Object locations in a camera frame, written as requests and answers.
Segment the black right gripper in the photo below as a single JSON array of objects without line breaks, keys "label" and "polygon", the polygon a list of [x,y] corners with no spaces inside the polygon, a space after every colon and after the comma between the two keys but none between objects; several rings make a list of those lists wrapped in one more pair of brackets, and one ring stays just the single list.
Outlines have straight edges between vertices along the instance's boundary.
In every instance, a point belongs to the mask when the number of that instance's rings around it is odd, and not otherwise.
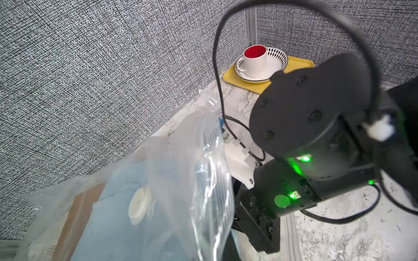
[{"label": "black right gripper", "polygon": [[317,205],[321,198],[295,163],[273,160],[255,169],[254,186],[236,195],[233,228],[257,252],[280,251],[280,218]]}]

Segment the clear plastic vacuum bag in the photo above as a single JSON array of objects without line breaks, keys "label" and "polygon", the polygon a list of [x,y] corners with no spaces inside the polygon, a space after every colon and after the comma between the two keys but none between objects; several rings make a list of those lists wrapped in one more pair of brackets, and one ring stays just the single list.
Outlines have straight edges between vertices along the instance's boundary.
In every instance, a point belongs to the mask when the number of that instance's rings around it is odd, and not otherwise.
[{"label": "clear plastic vacuum bag", "polygon": [[221,107],[199,96],[170,135],[26,195],[37,212],[17,261],[219,261],[234,218]]}]

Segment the light blue trousers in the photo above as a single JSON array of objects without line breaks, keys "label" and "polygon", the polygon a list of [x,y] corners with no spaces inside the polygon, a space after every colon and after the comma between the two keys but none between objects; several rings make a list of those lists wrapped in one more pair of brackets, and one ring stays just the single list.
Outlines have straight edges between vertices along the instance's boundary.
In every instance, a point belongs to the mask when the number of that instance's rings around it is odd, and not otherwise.
[{"label": "light blue trousers", "polygon": [[[125,163],[109,177],[72,256],[73,261],[202,261],[173,161]],[[134,226],[128,208],[148,188],[151,217]]]}]

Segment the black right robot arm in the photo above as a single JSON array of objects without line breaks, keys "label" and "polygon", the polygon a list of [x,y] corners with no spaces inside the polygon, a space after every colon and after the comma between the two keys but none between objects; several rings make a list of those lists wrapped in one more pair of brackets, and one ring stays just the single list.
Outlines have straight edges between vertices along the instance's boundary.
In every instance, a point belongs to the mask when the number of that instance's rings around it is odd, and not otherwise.
[{"label": "black right robot arm", "polygon": [[[348,19],[315,1],[291,5],[333,21],[365,59],[343,53],[313,68],[274,72],[253,106],[247,129],[272,160],[254,170],[250,185],[240,185],[232,228],[267,254],[279,252],[280,219],[287,214],[335,225],[365,216],[332,219],[309,209],[367,185],[418,213],[418,80],[382,90],[377,60]],[[406,191],[411,207],[389,195],[383,172]]]}]

